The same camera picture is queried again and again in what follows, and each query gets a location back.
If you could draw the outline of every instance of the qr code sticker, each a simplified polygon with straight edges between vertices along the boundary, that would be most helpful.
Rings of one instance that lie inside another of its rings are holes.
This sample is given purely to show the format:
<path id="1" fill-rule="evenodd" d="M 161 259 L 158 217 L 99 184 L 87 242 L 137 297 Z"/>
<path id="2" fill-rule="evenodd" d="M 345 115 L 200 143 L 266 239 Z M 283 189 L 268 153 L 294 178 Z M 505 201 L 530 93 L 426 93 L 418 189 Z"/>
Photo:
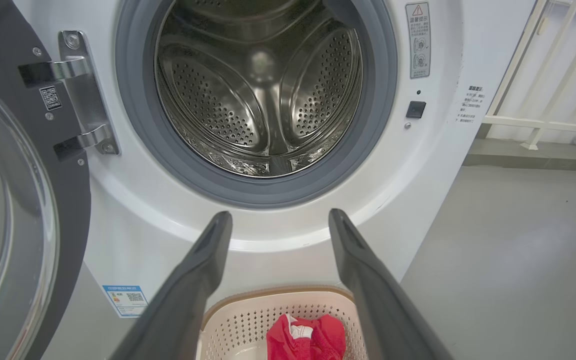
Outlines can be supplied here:
<path id="1" fill-rule="evenodd" d="M 41 88 L 39 89 L 39 93 L 41 93 L 41 98 L 43 99 L 43 103 L 46 105 L 48 111 L 62 107 L 62 102 L 59 100 L 57 89 L 54 86 Z"/>
<path id="2" fill-rule="evenodd" d="M 144 301 L 144 297 L 142 297 L 142 294 L 140 293 L 126 292 L 126 295 L 128 296 L 128 300 L 130 301 Z"/>

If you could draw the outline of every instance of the laundry basket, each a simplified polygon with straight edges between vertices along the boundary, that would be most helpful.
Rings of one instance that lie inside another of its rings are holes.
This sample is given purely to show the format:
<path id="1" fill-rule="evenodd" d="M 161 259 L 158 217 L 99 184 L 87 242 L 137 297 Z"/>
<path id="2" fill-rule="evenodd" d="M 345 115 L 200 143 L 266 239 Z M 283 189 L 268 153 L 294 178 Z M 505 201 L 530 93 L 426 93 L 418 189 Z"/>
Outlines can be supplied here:
<path id="1" fill-rule="evenodd" d="M 247 292 L 211 307 L 199 337 L 200 360 L 263 360 L 266 333 L 283 314 L 313 320 L 336 317 L 345 328 L 345 360 L 366 360 L 357 308 L 338 287 L 290 287 Z"/>

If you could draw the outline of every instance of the screw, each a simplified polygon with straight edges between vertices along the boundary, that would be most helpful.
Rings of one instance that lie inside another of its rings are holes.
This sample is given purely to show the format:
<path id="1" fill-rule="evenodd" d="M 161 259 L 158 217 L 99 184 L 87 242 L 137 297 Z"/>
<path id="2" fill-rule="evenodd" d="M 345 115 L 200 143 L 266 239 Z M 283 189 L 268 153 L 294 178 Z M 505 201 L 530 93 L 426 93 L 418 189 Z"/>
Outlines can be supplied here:
<path id="1" fill-rule="evenodd" d="M 101 146 L 101 148 L 106 153 L 114 153 L 115 152 L 115 147 L 111 143 L 105 143 L 105 144 L 103 144 L 103 146 Z"/>
<path id="2" fill-rule="evenodd" d="M 66 45 L 75 50 L 80 47 L 80 37 L 75 34 L 69 34 L 66 36 Z"/>

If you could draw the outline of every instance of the gray instruction sticker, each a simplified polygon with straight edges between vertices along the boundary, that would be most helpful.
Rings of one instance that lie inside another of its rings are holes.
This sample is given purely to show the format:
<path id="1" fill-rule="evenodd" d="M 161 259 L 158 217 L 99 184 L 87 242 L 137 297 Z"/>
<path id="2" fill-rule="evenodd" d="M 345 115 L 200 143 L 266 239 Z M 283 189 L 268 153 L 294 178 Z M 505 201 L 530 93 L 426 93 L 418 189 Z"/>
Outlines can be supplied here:
<path id="1" fill-rule="evenodd" d="M 427 2 L 406 5 L 410 36 L 410 78 L 430 76 L 430 11 Z"/>

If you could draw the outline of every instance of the red garment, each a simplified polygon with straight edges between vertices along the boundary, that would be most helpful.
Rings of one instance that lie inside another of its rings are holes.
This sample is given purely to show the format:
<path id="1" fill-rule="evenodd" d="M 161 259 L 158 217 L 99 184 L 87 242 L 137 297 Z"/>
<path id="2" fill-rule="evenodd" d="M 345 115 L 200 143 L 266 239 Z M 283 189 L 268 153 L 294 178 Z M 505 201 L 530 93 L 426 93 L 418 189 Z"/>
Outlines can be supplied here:
<path id="1" fill-rule="evenodd" d="M 268 330 L 266 344 L 268 360 L 342 360 L 346 332 L 330 315 L 310 321 L 284 314 Z"/>

